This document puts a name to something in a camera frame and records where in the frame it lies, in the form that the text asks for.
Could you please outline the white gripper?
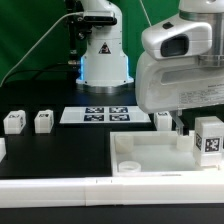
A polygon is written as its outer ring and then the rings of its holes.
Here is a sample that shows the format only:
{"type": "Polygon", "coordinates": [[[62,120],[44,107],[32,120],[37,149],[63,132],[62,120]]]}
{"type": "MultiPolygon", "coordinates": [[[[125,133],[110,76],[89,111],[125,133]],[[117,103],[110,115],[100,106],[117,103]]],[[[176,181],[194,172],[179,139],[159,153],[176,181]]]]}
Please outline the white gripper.
{"type": "Polygon", "coordinates": [[[224,104],[224,68],[204,68],[196,57],[154,60],[144,52],[137,63],[136,101],[145,113],[172,111],[180,136],[189,135],[182,112],[224,104]]]}

